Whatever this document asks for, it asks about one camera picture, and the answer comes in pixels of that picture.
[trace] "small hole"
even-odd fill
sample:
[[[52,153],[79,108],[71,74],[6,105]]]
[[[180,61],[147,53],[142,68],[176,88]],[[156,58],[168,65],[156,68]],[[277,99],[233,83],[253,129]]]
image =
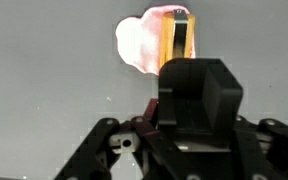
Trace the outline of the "small hole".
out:
[[[124,146],[124,147],[130,147],[131,144],[132,144],[132,142],[131,142],[130,140],[125,140],[125,141],[123,141],[123,146]]]

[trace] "screw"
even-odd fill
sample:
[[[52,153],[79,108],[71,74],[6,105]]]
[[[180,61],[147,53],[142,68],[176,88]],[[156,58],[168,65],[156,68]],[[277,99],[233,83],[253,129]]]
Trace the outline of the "screw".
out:
[[[195,174],[190,174],[187,176],[186,180],[201,180],[201,178]]]
[[[77,177],[69,177],[66,180],[78,180],[78,178]]]
[[[136,118],[136,122],[143,122],[143,118],[141,117]]]
[[[241,116],[236,116],[236,120],[237,121],[242,121],[242,117]]]
[[[111,124],[113,124],[113,123],[114,123],[114,121],[113,121],[112,119],[106,121],[106,124],[108,124],[108,125],[111,125]]]
[[[266,120],[266,123],[268,125],[271,125],[271,126],[274,126],[275,125],[275,122],[273,120]]]
[[[253,174],[252,180],[267,180],[267,178],[262,174]]]

